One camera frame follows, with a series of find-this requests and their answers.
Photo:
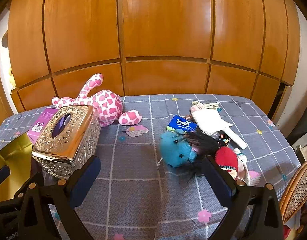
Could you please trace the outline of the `blue plush mouse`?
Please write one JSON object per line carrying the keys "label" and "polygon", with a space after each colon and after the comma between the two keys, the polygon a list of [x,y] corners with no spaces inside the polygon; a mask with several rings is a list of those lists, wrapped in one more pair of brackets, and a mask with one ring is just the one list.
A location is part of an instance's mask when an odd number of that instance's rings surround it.
{"label": "blue plush mouse", "polygon": [[159,151],[162,160],[172,168],[191,164],[197,157],[197,152],[192,148],[187,133],[181,129],[162,133]]}

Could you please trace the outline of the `white cloth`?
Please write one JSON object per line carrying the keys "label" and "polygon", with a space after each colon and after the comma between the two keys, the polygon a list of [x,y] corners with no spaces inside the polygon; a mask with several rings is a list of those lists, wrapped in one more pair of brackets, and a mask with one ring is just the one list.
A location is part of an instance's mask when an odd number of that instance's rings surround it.
{"label": "white cloth", "polygon": [[247,144],[231,130],[230,127],[233,125],[220,117],[218,112],[220,108],[219,104],[219,102],[201,103],[193,101],[190,107],[191,116],[194,118],[200,130],[204,133],[213,135],[216,132],[223,131],[237,144],[237,146],[244,150]]}

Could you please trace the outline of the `gold gift box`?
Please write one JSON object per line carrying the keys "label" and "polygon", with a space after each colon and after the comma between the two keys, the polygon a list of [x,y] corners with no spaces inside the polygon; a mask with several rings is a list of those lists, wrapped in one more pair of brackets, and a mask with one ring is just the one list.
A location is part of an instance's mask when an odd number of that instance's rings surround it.
{"label": "gold gift box", "polygon": [[32,147],[29,137],[23,133],[0,150],[0,168],[5,165],[10,168],[10,175],[0,185],[0,202],[14,198],[30,178]]}

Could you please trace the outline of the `wicker chair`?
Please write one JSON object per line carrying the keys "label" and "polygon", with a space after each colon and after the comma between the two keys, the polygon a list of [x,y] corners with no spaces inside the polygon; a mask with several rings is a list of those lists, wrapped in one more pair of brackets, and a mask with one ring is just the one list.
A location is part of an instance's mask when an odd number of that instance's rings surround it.
{"label": "wicker chair", "polygon": [[288,222],[307,201],[307,161],[305,161],[288,183],[279,207],[282,223]]}

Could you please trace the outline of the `grey patterned tablecloth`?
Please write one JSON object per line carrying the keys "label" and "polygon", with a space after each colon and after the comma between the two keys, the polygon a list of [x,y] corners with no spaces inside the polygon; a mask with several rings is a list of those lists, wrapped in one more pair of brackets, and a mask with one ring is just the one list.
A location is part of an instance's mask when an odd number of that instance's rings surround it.
{"label": "grey patterned tablecloth", "polygon": [[213,94],[126,96],[147,131],[130,137],[117,123],[100,131],[96,155],[101,170],[76,213],[94,239],[207,239],[226,209],[203,176],[160,161],[159,139],[174,115],[191,103],[217,102],[219,114],[246,144],[243,154],[258,185],[271,183],[278,196],[300,163],[282,133],[250,99]]}

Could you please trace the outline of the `ornate silver tissue box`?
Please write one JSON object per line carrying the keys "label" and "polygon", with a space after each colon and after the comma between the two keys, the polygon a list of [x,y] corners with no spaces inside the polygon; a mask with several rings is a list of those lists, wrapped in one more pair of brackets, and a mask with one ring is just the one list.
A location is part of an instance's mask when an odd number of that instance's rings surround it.
{"label": "ornate silver tissue box", "polygon": [[42,129],[32,156],[50,175],[69,178],[95,154],[100,124],[92,106],[65,106]]}

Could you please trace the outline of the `red and white plush doll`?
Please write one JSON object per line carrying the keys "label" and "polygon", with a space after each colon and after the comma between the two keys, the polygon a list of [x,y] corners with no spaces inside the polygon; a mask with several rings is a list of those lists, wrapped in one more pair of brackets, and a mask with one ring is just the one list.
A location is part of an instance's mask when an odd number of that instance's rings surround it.
{"label": "red and white plush doll", "polygon": [[215,162],[227,171],[234,180],[243,180],[249,185],[250,175],[247,167],[247,157],[238,148],[220,147],[215,155]]}

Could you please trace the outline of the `purple tissue pack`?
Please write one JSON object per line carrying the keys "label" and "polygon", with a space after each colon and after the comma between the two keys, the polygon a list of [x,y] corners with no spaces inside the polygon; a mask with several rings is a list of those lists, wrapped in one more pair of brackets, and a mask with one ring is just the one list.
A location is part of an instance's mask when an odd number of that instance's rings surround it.
{"label": "purple tissue pack", "polygon": [[32,127],[27,132],[27,136],[29,137],[31,143],[34,145],[38,138],[40,137],[43,129],[49,123],[51,118],[57,113],[58,108],[47,107],[39,117],[34,121]]}

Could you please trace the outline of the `black haired doll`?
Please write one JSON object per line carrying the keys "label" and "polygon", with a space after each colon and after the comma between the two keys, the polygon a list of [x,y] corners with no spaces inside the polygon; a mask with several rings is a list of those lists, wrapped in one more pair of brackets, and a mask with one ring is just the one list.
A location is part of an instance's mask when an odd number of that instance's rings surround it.
{"label": "black haired doll", "polygon": [[194,132],[185,132],[181,135],[181,141],[185,141],[193,152],[196,153],[194,160],[190,164],[185,165],[191,177],[202,176],[201,161],[210,155],[215,158],[217,150],[221,147],[228,147],[230,137],[226,133],[220,133],[217,139],[213,136],[203,132],[198,126]]}

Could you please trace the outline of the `pink spotted plush toy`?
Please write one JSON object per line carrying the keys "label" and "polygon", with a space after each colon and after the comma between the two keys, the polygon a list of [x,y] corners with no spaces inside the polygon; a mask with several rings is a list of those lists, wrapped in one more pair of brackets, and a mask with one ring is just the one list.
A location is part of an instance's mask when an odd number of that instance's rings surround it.
{"label": "pink spotted plush toy", "polygon": [[98,115],[101,127],[113,124],[116,120],[122,126],[134,126],[141,122],[142,116],[137,110],[123,112],[123,102],[119,95],[110,90],[101,90],[96,94],[89,96],[89,92],[103,83],[103,76],[100,73],[91,76],[79,95],[72,99],[70,97],[53,97],[52,105],[57,108],[74,105],[84,105],[94,107]]}

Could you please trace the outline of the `blue Tempo tissue pack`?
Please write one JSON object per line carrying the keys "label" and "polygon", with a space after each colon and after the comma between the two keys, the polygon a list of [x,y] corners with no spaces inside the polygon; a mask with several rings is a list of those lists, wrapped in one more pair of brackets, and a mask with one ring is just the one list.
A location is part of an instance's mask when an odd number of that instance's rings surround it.
{"label": "blue Tempo tissue pack", "polygon": [[194,132],[197,129],[197,124],[186,120],[183,117],[178,115],[174,115],[173,118],[170,120],[168,126],[166,127],[167,131],[176,131],[181,130],[184,132]]}

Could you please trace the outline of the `wooden wall cabinet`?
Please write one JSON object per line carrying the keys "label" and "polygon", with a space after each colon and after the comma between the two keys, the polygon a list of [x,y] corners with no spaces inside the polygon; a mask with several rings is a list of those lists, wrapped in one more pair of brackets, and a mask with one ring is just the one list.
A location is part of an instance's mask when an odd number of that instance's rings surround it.
{"label": "wooden wall cabinet", "polygon": [[101,73],[122,96],[237,95],[269,113],[300,30],[293,0],[11,0],[8,49],[20,112]]}

